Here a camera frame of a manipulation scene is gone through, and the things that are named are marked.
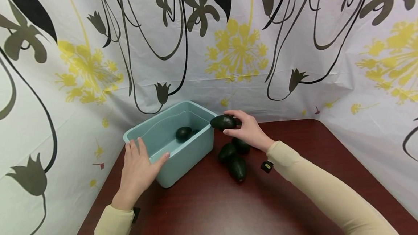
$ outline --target left hand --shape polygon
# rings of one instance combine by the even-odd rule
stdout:
[[[133,140],[125,145],[125,160],[120,187],[112,201],[112,207],[118,210],[133,209],[138,198],[148,189],[170,157],[170,153],[165,153],[156,163],[151,164],[141,138],[138,138],[138,144],[139,149]]]

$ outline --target yellow flower print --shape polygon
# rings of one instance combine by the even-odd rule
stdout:
[[[385,44],[380,41],[376,40],[375,38],[372,39],[372,45],[368,46],[366,45],[365,48],[367,48],[369,51],[362,53],[362,54],[369,54],[371,56],[379,56],[380,52],[382,52],[385,49]]]
[[[107,127],[109,127],[109,119],[108,119],[108,117],[112,114],[112,112],[113,112],[113,107],[112,107],[112,111],[106,116],[106,117],[104,117],[103,119],[102,119],[102,126],[104,127],[104,128],[107,128]]]
[[[81,103],[102,104],[107,100],[106,95],[117,90],[117,84],[123,81],[122,73],[115,73],[118,71],[115,62],[102,62],[104,55],[100,49],[91,54],[87,46],[74,46],[67,41],[58,41],[58,48],[69,73],[55,73],[59,78],[55,83],[61,85],[59,90],[69,89],[67,102],[78,98]]]
[[[96,179],[92,179],[92,180],[90,181],[90,183],[89,183],[89,186],[90,186],[91,188],[96,187],[97,189],[99,189],[99,187],[97,186],[97,181],[96,181]]]
[[[99,159],[102,153],[104,152],[104,150],[102,147],[100,147],[99,143],[97,142],[97,139],[96,139],[96,145],[97,145],[97,149],[94,152],[94,156],[96,157],[96,159]]]
[[[221,106],[227,107],[229,105],[229,100],[225,97],[220,101]]]
[[[328,109],[331,109],[333,107],[333,105],[336,103],[336,101],[338,101],[339,98],[337,98],[336,100],[330,102],[330,103],[325,103],[324,106],[327,107]]]
[[[107,118],[102,119],[102,126],[103,128],[109,127],[109,120]]]
[[[376,103],[376,104],[374,104],[374,105],[372,105],[372,106],[368,106],[368,107],[361,107],[361,104],[359,104],[359,103],[355,103],[355,104],[353,104],[352,106],[351,106],[351,113],[352,114],[357,114],[358,113],[358,111],[359,110],[363,110],[363,109],[369,109],[369,108],[371,108],[371,107],[373,107],[373,106],[377,106],[379,103]]]
[[[206,68],[208,74],[214,73],[216,79],[231,81],[251,81],[253,76],[259,75],[259,70],[266,69],[269,60],[267,46],[259,41],[259,31],[247,23],[239,25],[230,19],[225,30],[215,32],[217,41],[214,48],[207,47],[206,61],[211,63]]]
[[[235,95],[236,92],[237,92],[237,90],[235,90],[229,98],[226,98],[226,97],[222,98],[222,100],[220,101],[221,106],[228,107],[229,100],[231,100],[231,98]]]
[[[383,89],[388,91],[389,89],[392,88],[392,84],[391,82],[381,82],[381,83],[377,83],[376,86],[374,86],[377,89]]]
[[[109,71],[111,72],[116,72],[118,70],[118,65],[110,60],[107,60],[105,65],[107,66],[107,69],[109,69]]]
[[[408,24],[406,22],[395,23],[390,32],[395,33],[395,35],[386,39],[388,48],[391,49],[390,53],[402,53],[404,48],[406,48],[409,44],[411,37],[417,32],[416,24]]]
[[[89,185],[90,185],[90,187],[94,187],[94,186],[96,186],[96,183],[97,183],[97,181],[95,179],[93,179],[93,180],[90,181]]]
[[[418,101],[418,20],[413,23],[399,22],[393,25],[391,36],[385,40],[372,40],[365,46],[373,59],[363,59],[356,65],[366,69],[365,76],[377,82],[376,89],[384,90],[398,99]]]
[[[361,62],[357,62],[356,65],[360,68],[373,69],[377,65],[377,61],[374,59],[363,59]]]
[[[205,53],[205,56],[208,57],[207,60],[217,60],[218,59],[218,50],[216,48],[210,48],[209,46],[206,46],[208,53]]]

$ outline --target dark green avocado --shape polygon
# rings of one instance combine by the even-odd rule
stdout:
[[[195,136],[200,130],[193,130],[190,134],[189,134],[189,139],[192,138],[193,136]]]
[[[247,154],[250,152],[251,146],[237,137],[233,138],[233,144],[237,148],[237,153]]]
[[[223,131],[225,129],[235,129],[237,127],[237,121],[234,117],[223,114],[212,119],[210,125],[215,129]]]
[[[228,171],[234,180],[243,182],[247,177],[247,165],[244,159],[238,155],[232,155],[228,160]]]
[[[218,161],[220,163],[226,163],[228,162],[228,159],[231,156],[236,154],[236,152],[237,152],[237,149],[234,144],[232,143],[225,144],[220,150],[220,152],[218,153]]]
[[[176,139],[179,142],[185,142],[190,138],[191,133],[192,133],[192,128],[188,126],[181,127],[176,131]]]

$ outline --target wooden table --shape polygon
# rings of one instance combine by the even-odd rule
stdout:
[[[280,139],[300,155],[347,183],[371,203],[398,230],[417,234],[418,222],[380,185],[350,152],[316,120],[262,123],[273,139]],[[276,171],[260,169],[266,159],[252,149],[245,155],[248,175],[237,184],[217,162],[230,137],[215,133],[214,150],[173,187],[157,183],[140,197],[137,223],[130,234],[143,235],[292,235],[342,234],[316,206]],[[122,151],[79,234],[93,234],[104,208],[119,187]]]

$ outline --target sleeve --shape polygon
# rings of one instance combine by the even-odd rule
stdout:
[[[350,235],[397,235],[386,219],[338,178],[302,158],[281,141],[267,151],[276,171]]]
[[[108,205],[94,229],[94,235],[127,235],[130,232],[133,210],[117,210]]]

